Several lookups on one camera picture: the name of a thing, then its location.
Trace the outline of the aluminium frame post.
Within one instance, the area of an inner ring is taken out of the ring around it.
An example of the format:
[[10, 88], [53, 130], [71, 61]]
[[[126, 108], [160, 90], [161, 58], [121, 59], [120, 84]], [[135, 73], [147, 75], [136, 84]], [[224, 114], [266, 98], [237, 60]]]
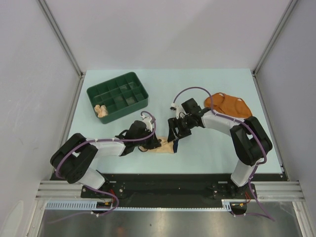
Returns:
[[289, 21], [292, 13], [294, 12], [296, 6], [298, 5], [300, 1], [299, 0], [290, 0], [284, 13], [282, 14], [278, 24], [276, 25], [272, 36], [270, 37], [270, 39], [268, 40], [267, 45], [265, 46], [258, 62], [256, 63], [254, 69], [252, 70], [252, 75], [254, 77], [256, 77], [260, 71], [260, 69], [262, 68], [263, 64], [265, 63], [269, 53], [271, 52], [271, 50], [273, 49], [276, 41], [278, 40], [278, 38], [280, 37], [282, 31], [284, 30], [287, 22]]
[[47, 19], [53, 33], [55, 34], [58, 42], [60, 43], [60, 46], [62, 47], [63, 51], [65, 52], [68, 60], [70, 61], [73, 69], [75, 70], [76, 74], [79, 76], [79, 78], [82, 78], [83, 76], [83, 71], [80, 69], [80, 66], [71, 50], [69, 47], [69, 44], [66, 41], [66, 38], [64, 37], [64, 34], [62, 33], [60, 26], [55, 19], [49, 5], [45, 0], [36, 0], [37, 4], [39, 5], [43, 15]]

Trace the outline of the green compartment tray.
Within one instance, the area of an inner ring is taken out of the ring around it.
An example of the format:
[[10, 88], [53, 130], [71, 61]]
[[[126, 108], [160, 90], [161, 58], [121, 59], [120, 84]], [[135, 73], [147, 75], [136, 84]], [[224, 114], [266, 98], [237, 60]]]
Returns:
[[135, 72], [91, 86], [86, 93], [92, 107], [105, 106], [108, 114], [99, 118], [102, 124], [143, 109], [149, 102], [149, 95]]

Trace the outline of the beige navy-trimmed underwear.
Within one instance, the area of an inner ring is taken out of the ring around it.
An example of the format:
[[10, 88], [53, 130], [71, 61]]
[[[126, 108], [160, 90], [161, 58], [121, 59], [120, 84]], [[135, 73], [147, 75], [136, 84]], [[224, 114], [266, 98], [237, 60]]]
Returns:
[[171, 142], [167, 141], [167, 137], [158, 137], [161, 146], [155, 149], [145, 149], [144, 147], [139, 147], [138, 150], [141, 152], [151, 152], [151, 153], [161, 153], [161, 154], [175, 154], [178, 150], [178, 142], [179, 140], [173, 140]]

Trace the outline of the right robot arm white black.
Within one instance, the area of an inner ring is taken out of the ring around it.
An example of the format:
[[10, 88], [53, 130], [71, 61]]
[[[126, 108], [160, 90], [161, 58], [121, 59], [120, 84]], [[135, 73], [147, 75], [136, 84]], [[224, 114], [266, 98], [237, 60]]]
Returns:
[[193, 98], [180, 106], [172, 103], [170, 109], [175, 112], [175, 117], [168, 119], [168, 142], [190, 136], [194, 127], [213, 129], [231, 137], [238, 162], [231, 174], [228, 193], [233, 198], [241, 197], [259, 160], [266, 159], [273, 148], [258, 119], [254, 116], [235, 118], [208, 107], [202, 109]]

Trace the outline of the orange brown underwear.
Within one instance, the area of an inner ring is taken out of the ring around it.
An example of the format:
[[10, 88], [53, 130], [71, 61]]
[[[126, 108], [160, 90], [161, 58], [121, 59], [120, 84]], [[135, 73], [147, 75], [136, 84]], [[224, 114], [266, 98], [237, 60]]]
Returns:
[[219, 113], [244, 119], [252, 116], [250, 108], [241, 98], [218, 92], [212, 95], [212, 101], [213, 109]]

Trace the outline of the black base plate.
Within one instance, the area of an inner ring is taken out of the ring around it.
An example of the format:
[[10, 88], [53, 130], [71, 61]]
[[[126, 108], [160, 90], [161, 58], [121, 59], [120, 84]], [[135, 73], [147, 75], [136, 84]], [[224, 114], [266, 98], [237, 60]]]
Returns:
[[120, 207], [216, 208], [223, 199], [252, 199], [255, 186], [237, 187], [229, 174], [106, 174], [101, 188]]

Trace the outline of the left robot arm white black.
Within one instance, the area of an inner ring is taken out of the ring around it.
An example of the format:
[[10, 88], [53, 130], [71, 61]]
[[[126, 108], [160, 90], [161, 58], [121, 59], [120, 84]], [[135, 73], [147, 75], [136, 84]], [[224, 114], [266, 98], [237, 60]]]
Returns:
[[65, 179], [69, 184], [80, 183], [90, 187], [94, 194], [102, 198], [108, 194], [109, 185], [101, 172], [90, 167], [93, 160], [126, 156], [139, 147], [146, 150], [160, 147], [155, 128], [155, 119], [144, 117], [112, 139], [87, 140], [76, 133], [55, 152], [50, 164], [58, 178]]

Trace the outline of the right aluminium frame post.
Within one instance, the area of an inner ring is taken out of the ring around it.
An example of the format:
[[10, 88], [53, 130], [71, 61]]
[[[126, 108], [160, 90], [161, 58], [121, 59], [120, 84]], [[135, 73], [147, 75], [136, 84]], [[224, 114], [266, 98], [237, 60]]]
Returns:
[[262, 68], [263, 64], [265, 63], [269, 53], [271, 52], [271, 50], [273, 49], [276, 41], [278, 40], [278, 38], [280, 37], [282, 31], [284, 30], [287, 22], [289, 21], [292, 13], [294, 12], [296, 6], [298, 5], [300, 1], [299, 0], [290, 0], [284, 13], [282, 14], [278, 24], [276, 25], [272, 36], [270, 37], [270, 39], [268, 40], [267, 45], [265, 46], [258, 62], [256, 63], [254, 69], [252, 70], [252, 75], [254, 77], [256, 77], [260, 71], [260, 69]]

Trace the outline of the left aluminium frame post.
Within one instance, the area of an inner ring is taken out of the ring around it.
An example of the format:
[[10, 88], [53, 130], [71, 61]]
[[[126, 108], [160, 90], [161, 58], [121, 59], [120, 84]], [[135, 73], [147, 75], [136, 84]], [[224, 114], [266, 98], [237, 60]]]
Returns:
[[64, 37], [64, 34], [62, 33], [60, 26], [55, 19], [49, 5], [45, 0], [36, 0], [37, 4], [39, 5], [43, 15], [47, 19], [53, 33], [55, 34], [58, 42], [60, 43], [60, 46], [62, 47], [63, 51], [65, 52], [68, 60], [70, 61], [73, 69], [75, 70], [76, 74], [79, 76], [79, 78], [82, 78], [83, 76], [83, 71], [80, 69], [80, 66], [71, 50], [69, 47], [69, 44], [66, 41], [66, 38]]

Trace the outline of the peach boxer underwear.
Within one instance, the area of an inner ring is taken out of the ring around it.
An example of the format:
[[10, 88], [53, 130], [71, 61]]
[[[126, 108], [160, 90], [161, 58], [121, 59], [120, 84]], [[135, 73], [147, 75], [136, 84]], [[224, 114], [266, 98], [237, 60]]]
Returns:
[[95, 105], [94, 111], [97, 114], [98, 118], [104, 118], [109, 114], [107, 107], [105, 105]]

